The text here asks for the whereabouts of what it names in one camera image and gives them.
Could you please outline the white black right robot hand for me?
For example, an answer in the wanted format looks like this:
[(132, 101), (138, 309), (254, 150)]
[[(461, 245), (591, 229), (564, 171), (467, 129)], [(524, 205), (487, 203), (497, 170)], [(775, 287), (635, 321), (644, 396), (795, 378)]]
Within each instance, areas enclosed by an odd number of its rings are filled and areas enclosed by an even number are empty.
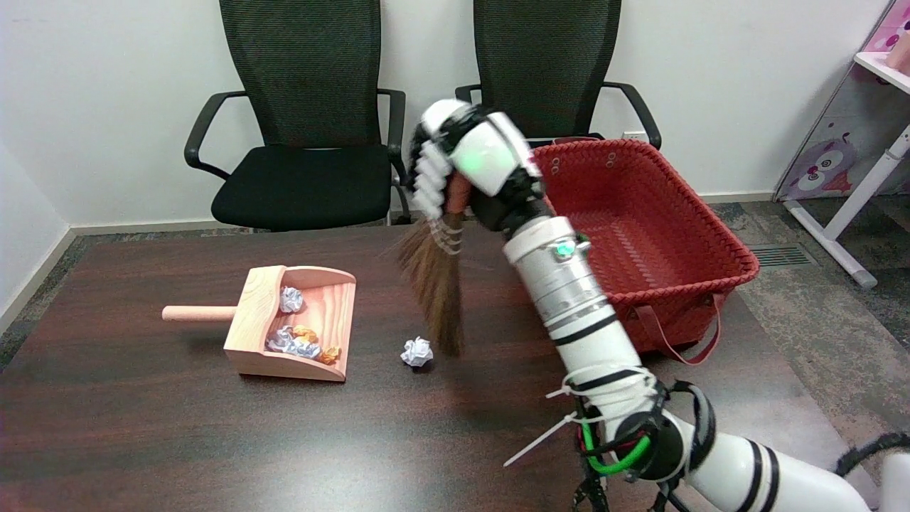
[(503, 112), (443, 98), (420, 117), (409, 152), (407, 187), (428, 218), (470, 210), (488, 230), (511, 235), (550, 216), (532, 149)]

